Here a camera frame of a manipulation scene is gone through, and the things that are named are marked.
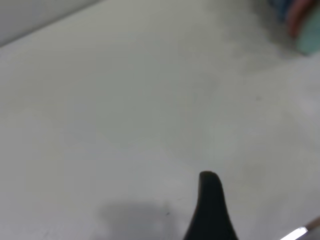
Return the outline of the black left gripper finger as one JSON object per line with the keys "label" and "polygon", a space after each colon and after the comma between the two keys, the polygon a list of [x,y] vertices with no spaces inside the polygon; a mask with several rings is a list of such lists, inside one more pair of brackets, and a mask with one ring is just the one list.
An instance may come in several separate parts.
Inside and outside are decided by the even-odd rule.
{"label": "black left gripper finger", "polygon": [[212,171],[199,174],[198,198],[185,240],[236,240],[222,182]]}

